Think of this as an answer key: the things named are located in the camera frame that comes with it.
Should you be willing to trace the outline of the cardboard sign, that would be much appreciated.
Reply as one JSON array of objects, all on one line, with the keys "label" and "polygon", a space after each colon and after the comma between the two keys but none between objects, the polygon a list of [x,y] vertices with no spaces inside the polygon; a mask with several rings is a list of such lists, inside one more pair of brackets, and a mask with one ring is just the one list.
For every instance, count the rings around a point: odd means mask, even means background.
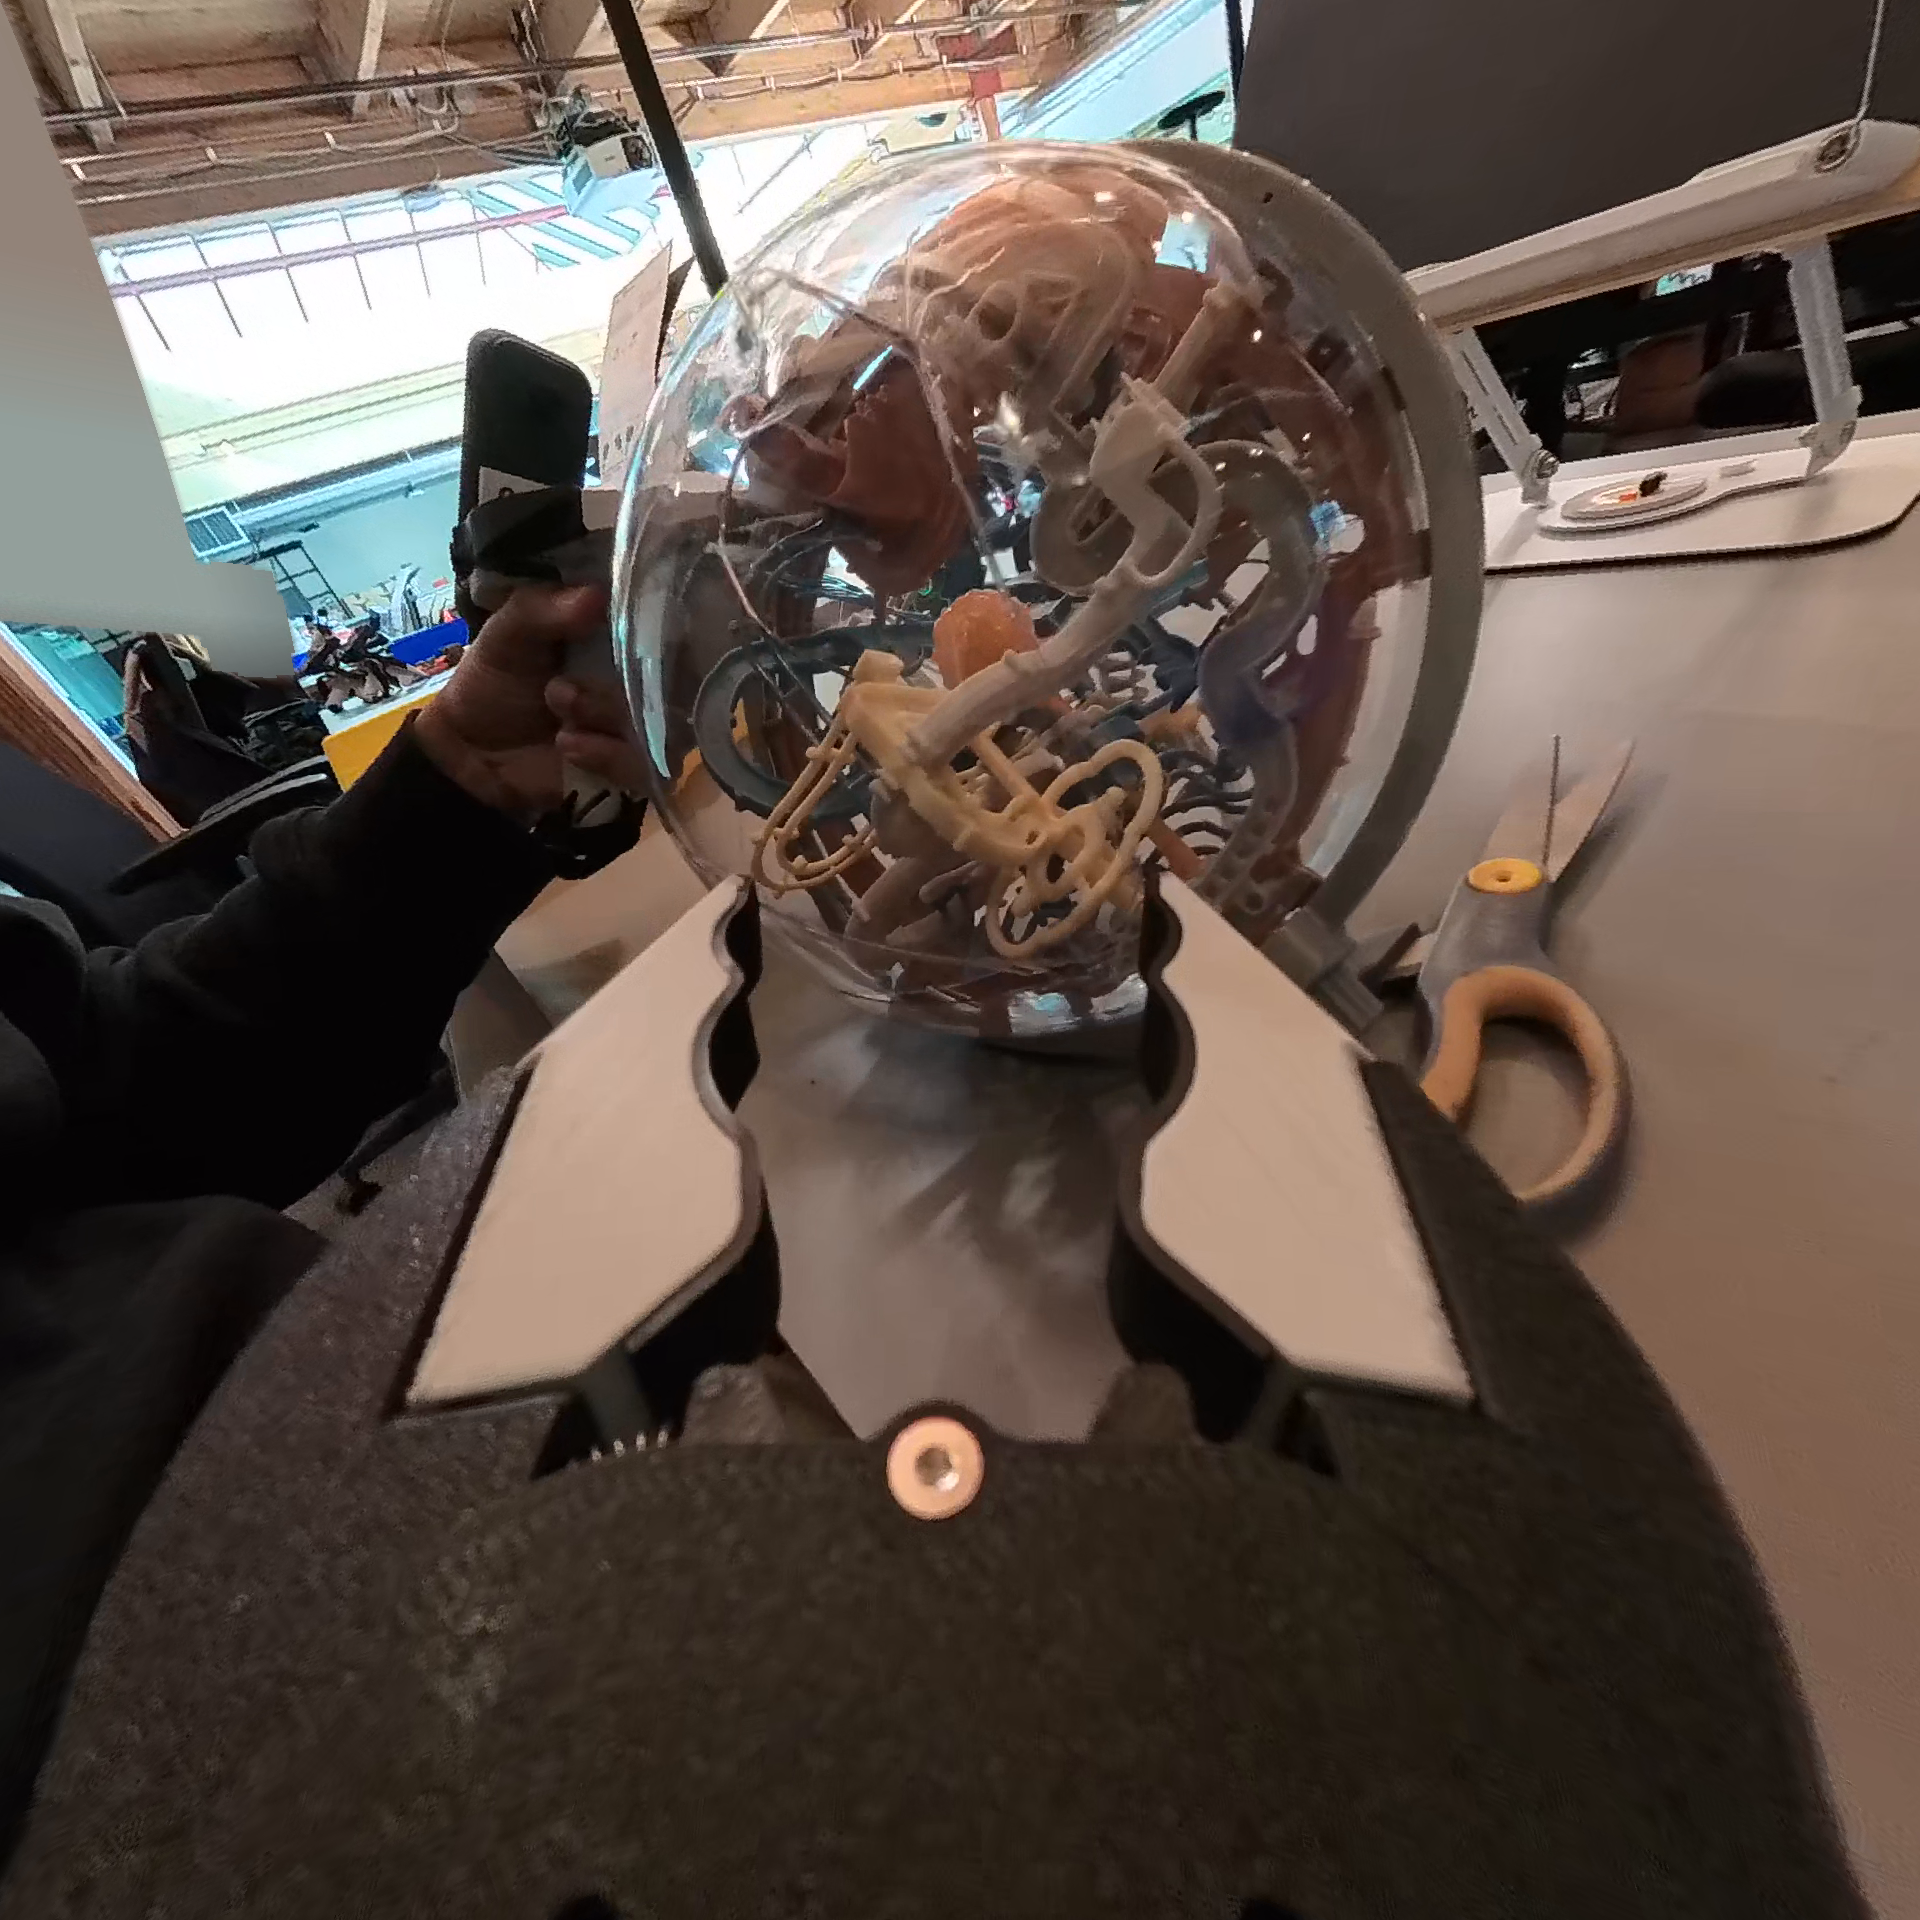
[{"label": "cardboard sign", "polygon": [[675,262],[659,247],[610,301],[594,396],[594,466],[601,489],[615,494],[627,480],[690,269],[690,260]]}]

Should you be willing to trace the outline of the grey yellow handled scissors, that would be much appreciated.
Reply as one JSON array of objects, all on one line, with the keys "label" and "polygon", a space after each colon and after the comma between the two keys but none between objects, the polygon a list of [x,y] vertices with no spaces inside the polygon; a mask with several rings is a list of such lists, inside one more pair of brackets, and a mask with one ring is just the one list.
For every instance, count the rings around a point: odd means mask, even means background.
[{"label": "grey yellow handled scissors", "polygon": [[1496,828],[1455,880],[1438,922],[1380,937],[1362,970],[1376,994],[1412,985],[1423,1019],[1418,1086],[1457,1125],[1476,1102],[1494,1026],[1540,1027],[1569,1048],[1584,1088],[1578,1136],[1555,1167],[1514,1188],[1514,1200],[1536,1215],[1584,1204],[1614,1169],[1627,1130],[1620,1041],[1555,972],[1548,935],[1557,886],[1605,819],[1632,758],[1633,742],[1620,740],[1569,779],[1563,738],[1551,736],[1548,752],[1514,779]]}]

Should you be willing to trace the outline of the person's left hand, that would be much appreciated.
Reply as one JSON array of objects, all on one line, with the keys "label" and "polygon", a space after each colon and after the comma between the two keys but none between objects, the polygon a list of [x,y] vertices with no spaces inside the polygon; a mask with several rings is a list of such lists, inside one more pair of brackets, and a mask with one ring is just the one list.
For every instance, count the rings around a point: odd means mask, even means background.
[{"label": "person's left hand", "polygon": [[420,752],[519,825],[555,814],[573,774],[638,797],[645,774],[624,695],[569,667],[606,623],[603,587],[516,585],[413,719]]}]

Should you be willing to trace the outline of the white ceiling unit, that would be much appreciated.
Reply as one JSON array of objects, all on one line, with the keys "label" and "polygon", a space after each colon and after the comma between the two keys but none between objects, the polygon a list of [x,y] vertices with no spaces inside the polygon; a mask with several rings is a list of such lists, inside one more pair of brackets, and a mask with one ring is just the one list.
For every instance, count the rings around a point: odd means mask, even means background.
[{"label": "white ceiling unit", "polygon": [[647,133],[620,110],[596,102],[584,85],[555,102],[549,132],[567,190],[636,178],[657,166]]}]

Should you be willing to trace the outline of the yellow bin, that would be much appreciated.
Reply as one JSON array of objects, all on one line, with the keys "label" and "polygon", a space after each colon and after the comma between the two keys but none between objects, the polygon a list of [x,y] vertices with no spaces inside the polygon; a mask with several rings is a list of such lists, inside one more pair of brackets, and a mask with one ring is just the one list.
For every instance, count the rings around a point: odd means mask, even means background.
[{"label": "yellow bin", "polygon": [[322,740],[322,756],[332,771],[333,781],[340,791],[348,791],[357,779],[361,779],[372,764],[382,756],[387,744],[394,740],[396,731],[416,716],[432,699],[432,693],[422,693],[420,697],[396,697],[389,702],[376,704],[357,714],[348,716],[348,719],[326,731]]}]

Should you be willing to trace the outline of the black divider panel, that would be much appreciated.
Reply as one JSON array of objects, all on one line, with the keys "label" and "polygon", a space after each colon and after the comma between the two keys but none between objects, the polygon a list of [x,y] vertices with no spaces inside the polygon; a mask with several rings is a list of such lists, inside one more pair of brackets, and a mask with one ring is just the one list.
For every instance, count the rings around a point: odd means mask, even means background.
[{"label": "black divider panel", "polygon": [[1914,1],[1260,1],[1236,149],[1410,272],[1847,121],[1916,123]]}]

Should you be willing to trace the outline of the white laptop stand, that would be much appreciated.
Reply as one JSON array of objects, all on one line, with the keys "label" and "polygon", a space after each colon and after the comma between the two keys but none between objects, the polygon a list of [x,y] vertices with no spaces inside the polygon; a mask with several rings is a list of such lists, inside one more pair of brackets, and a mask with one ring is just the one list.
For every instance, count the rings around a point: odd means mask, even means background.
[{"label": "white laptop stand", "polygon": [[[1464,258],[1415,267],[1408,287],[1451,361],[1507,483],[1483,498],[1487,574],[1753,559],[1865,541],[1916,509],[1916,436],[1856,452],[1860,389],[1842,323],[1832,237],[1916,209],[1917,132],[1851,117],[1723,159],[1662,192]],[[1557,477],[1500,389],[1483,326],[1738,249],[1788,267],[1811,421],[1793,450],[1710,444],[1604,475]]]}]

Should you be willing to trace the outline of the clear maze puzzle ball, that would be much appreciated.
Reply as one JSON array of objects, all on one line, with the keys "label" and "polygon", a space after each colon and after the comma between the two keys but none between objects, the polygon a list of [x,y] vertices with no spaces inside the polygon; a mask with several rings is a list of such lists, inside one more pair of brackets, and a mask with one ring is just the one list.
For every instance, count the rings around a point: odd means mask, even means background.
[{"label": "clear maze puzzle ball", "polygon": [[612,539],[641,791],[844,1000],[1118,1048],[1177,882],[1332,941],[1451,746],[1468,407],[1376,235],[1227,147],[891,161],[659,377]]}]

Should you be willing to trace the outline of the person's left forearm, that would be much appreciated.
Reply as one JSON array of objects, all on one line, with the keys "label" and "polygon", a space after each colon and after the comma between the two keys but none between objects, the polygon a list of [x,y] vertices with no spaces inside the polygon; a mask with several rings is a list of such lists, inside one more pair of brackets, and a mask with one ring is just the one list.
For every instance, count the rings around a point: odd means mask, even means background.
[{"label": "person's left forearm", "polygon": [[426,1070],[555,875],[444,689],[341,796],[264,825],[251,875],[132,945],[35,900],[1,919],[3,1242],[95,1208],[308,1195]]}]

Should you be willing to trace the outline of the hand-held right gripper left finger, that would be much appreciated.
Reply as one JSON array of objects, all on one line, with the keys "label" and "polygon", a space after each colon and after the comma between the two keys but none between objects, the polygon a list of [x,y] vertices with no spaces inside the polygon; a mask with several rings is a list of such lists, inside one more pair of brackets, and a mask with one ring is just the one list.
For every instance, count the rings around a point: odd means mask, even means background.
[{"label": "hand-held right gripper left finger", "polygon": [[725,880],[535,1048],[422,1321],[406,1413],[555,1399],[598,1446],[644,1446],[684,1425],[710,1370],[777,1349],[777,1239],[740,1117],[759,974],[755,887]]}]

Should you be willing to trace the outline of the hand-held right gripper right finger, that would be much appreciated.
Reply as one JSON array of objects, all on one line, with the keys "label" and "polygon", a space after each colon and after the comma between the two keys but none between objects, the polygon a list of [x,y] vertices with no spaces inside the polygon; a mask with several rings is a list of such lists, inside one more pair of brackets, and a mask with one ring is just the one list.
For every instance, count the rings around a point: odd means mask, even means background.
[{"label": "hand-held right gripper right finger", "polygon": [[1369,1088],[1373,1056],[1200,895],[1150,895],[1143,1113],[1116,1159],[1113,1326],[1205,1442],[1305,1393],[1476,1386]]}]

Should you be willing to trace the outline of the wooden post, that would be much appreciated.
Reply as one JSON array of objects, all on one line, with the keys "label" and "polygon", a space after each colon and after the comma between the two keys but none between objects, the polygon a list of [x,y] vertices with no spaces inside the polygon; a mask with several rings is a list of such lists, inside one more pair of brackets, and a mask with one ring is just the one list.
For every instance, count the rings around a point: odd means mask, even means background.
[{"label": "wooden post", "polygon": [[135,779],[105,731],[31,660],[7,626],[1,626],[1,740],[135,822],[150,842],[161,846],[181,833],[180,822]]}]

